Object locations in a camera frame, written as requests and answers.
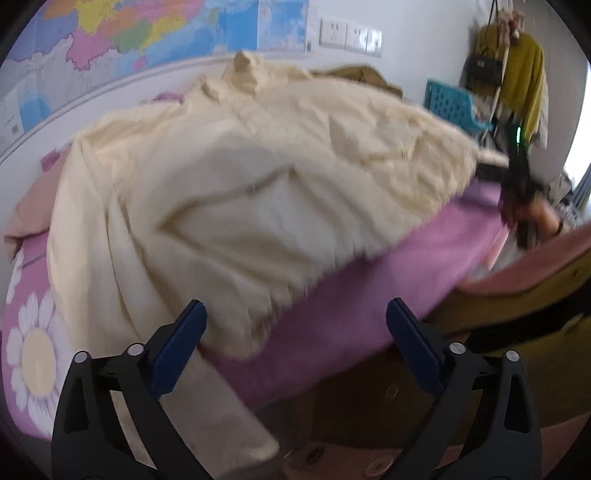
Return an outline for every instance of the world map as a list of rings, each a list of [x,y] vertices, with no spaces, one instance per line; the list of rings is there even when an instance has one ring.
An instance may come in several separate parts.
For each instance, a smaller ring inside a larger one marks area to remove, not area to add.
[[[304,51],[309,0],[48,0],[0,67],[0,155],[115,80],[239,50]]]

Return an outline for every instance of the window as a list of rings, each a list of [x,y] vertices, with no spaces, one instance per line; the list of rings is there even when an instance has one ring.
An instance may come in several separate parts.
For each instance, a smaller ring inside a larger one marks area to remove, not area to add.
[[[587,68],[587,84],[579,126],[574,135],[573,145],[564,164],[564,171],[573,182],[573,190],[585,175],[591,164],[591,68]]]

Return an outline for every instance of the light switch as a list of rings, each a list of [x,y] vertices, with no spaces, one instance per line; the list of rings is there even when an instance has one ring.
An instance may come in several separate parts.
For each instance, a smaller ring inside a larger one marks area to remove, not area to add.
[[[320,25],[320,45],[344,48],[347,38],[347,22],[323,18]]]
[[[368,31],[368,46],[367,46],[367,54],[368,55],[382,55],[382,31],[370,28]]]
[[[368,28],[361,25],[347,25],[347,39],[345,47],[348,50],[355,50],[365,53],[368,43]]]

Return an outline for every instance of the metal screw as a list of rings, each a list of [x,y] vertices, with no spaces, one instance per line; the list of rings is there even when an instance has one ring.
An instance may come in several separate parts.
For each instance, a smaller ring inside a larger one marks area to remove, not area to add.
[[[322,457],[323,455],[324,455],[324,447],[316,447],[314,450],[312,450],[308,454],[308,456],[306,457],[304,462],[306,463],[306,465],[313,465],[318,460],[320,460],[320,457]]]
[[[88,353],[86,353],[86,352],[78,352],[77,354],[74,355],[74,361],[77,364],[82,364],[82,363],[86,362],[87,358],[88,358]]]
[[[519,354],[517,352],[515,352],[514,350],[509,350],[505,356],[511,361],[511,362],[518,362],[519,361]]]
[[[455,353],[456,355],[463,355],[466,353],[466,347],[463,346],[460,342],[453,342],[449,345],[449,349]]]
[[[284,460],[287,460],[287,459],[288,459],[288,458],[291,456],[291,454],[292,454],[292,453],[294,453],[296,450],[297,450],[297,448],[292,448],[292,449],[291,449],[289,452],[287,452],[287,453],[286,453],[286,454],[283,456],[283,459],[284,459]]]
[[[393,383],[392,385],[390,385],[388,387],[388,389],[386,390],[386,394],[384,395],[384,398],[386,399],[386,401],[393,401],[396,396],[398,395],[398,391],[400,390],[400,387],[398,386],[398,384]]]
[[[127,349],[128,355],[138,356],[144,353],[144,346],[141,343],[134,343]]]

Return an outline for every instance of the white daisy print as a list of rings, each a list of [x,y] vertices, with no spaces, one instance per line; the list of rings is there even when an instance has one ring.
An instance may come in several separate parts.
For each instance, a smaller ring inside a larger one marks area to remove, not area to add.
[[[10,305],[14,300],[14,294],[17,291],[18,284],[21,282],[22,262],[25,260],[25,252],[20,249],[14,260],[14,270],[12,270],[12,277],[10,277],[8,293],[6,294],[6,305]]]
[[[51,438],[57,402],[72,357],[51,290],[41,304],[31,293],[21,306],[18,327],[8,334],[6,352],[8,365],[14,368],[11,387],[18,409],[27,409],[39,432]]]

